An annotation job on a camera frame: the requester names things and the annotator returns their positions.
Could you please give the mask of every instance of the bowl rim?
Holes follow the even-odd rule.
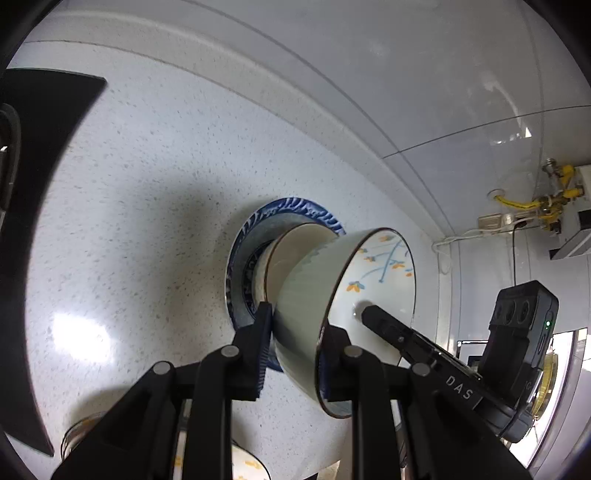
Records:
[[[265,301],[269,301],[269,298],[267,296],[267,278],[269,276],[269,264],[271,263],[271,258],[273,257],[273,254],[275,253],[275,250],[277,249],[277,247],[279,246],[279,244],[281,243],[281,241],[284,240],[285,237],[289,233],[292,233],[294,230],[297,230],[299,227],[304,226],[304,225],[317,225],[317,226],[319,226],[321,228],[324,228],[324,229],[328,230],[329,232],[332,232],[335,235],[335,238],[338,238],[339,237],[339,235],[337,233],[333,232],[326,225],[322,225],[321,223],[316,223],[316,222],[301,223],[299,225],[296,225],[293,228],[290,228],[287,232],[283,232],[280,236],[278,236],[275,239],[275,241],[272,243],[272,245],[270,245],[271,251],[269,252],[269,256],[267,257],[267,264],[265,265],[265,272],[263,273],[262,288],[263,288],[263,297],[264,297]]]
[[[414,264],[413,252],[410,250],[410,247],[408,246],[407,241],[405,240],[405,238],[398,231],[396,231],[394,228],[391,228],[391,227],[384,226],[384,227],[374,228],[374,229],[370,230],[356,244],[355,248],[350,253],[349,258],[347,259],[346,263],[344,264],[343,268],[340,271],[339,278],[335,282],[335,285],[333,287],[333,290],[332,290],[332,292],[330,294],[329,303],[326,306],[326,309],[324,311],[322,322],[320,324],[320,332],[318,334],[318,340],[316,342],[316,353],[314,354],[314,389],[316,390],[316,398],[318,400],[318,403],[322,407],[322,410],[324,410],[325,413],[327,413],[328,415],[330,415],[331,417],[336,418],[336,419],[348,419],[348,418],[351,417],[352,414],[348,414],[348,415],[337,415],[336,413],[331,412],[326,407],[326,405],[324,404],[324,400],[322,399],[322,395],[320,395],[319,363],[320,363],[320,347],[322,346],[322,339],[323,339],[323,336],[324,336],[324,330],[325,330],[326,326],[329,324],[328,317],[329,317],[329,313],[330,313],[330,309],[332,307],[333,301],[335,299],[336,291],[339,288],[340,283],[342,282],[343,277],[345,276],[345,272],[349,268],[349,265],[350,265],[351,261],[353,260],[353,257],[356,255],[357,250],[359,250],[359,248],[361,247],[361,245],[363,245],[370,237],[374,236],[378,232],[386,231],[386,230],[388,230],[390,232],[393,232],[396,235],[398,235],[402,239],[402,241],[404,242],[404,245],[406,245],[406,247],[408,248],[408,253],[410,254],[410,258],[411,258],[411,261],[413,262],[413,268],[414,268],[414,275],[413,275],[413,278],[414,278],[413,318],[414,318],[414,312],[415,312],[415,310],[417,308],[417,273],[416,273],[416,267],[415,267],[415,264]]]

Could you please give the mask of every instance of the speckled white countertop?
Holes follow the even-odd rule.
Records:
[[[310,198],[348,231],[399,230],[416,262],[417,317],[436,323],[430,238],[281,118],[193,73],[112,48],[29,43],[11,67],[108,81],[61,159],[31,254],[27,351],[54,446],[154,362],[198,361],[231,341],[226,256],[245,218],[271,199]],[[259,401],[233,408],[233,436],[282,480],[338,459],[346,424],[273,371]],[[16,448],[40,480],[49,478],[57,456]]]

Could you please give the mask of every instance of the bowl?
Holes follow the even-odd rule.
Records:
[[[291,270],[314,247],[336,238],[330,228],[318,223],[296,225],[272,242],[256,262],[252,280],[255,304],[268,301],[273,306]]]
[[[347,330],[353,345],[397,365],[400,353],[361,323],[375,304],[406,325],[415,305],[413,258],[391,228],[349,233],[308,253],[289,273],[275,307],[273,334],[279,363],[290,379],[329,415],[350,416],[350,402],[327,402],[319,387],[322,331]]]

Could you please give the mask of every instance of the flower decoration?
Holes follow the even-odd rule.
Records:
[[[359,283],[358,281],[349,282],[349,286],[347,287],[347,291],[355,290],[359,293],[361,290],[365,290],[365,285]]]

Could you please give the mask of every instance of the black device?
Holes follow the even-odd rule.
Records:
[[[497,305],[501,304],[504,312],[508,298],[517,302],[531,293],[527,299],[532,329],[538,323],[538,312],[551,310],[555,317],[558,307],[544,287],[537,288],[536,296],[533,286],[521,294],[507,289],[513,296],[501,291]],[[495,319],[493,316],[491,329],[496,331]],[[362,321],[398,348],[411,368],[383,364],[370,352],[351,345],[345,330],[328,323],[323,326],[321,389],[328,401],[352,402],[355,480],[400,479],[400,470],[392,468],[392,457],[400,451],[390,403],[393,399],[401,412],[410,478],[531,479],[497,437],[508,426],[507,436],[518,436],[521,423],[524,427],[528,423],[521,417],[521,423],[515,423],[516,414],[527,413],[507,406],[485,384],[484,377],[378,306],[367,307]],[[170,478],[181,405],[192,398],[183,479],[231,480],[231,403],[254,401],[261,392],[271,322],[272,307],[262,302],[254,324],[239,329],[231,345],[183,367],[156,363],[87,434],[52,479]],[[505,340],[495,342],[493,351]],[[494,371],[495,356],[488,358],[492,363],[489,360],[487,368]],[[527,363],[535,358],[523,356],[525,371],[536,368]],[[499,418],[492,419],[491,411]]]

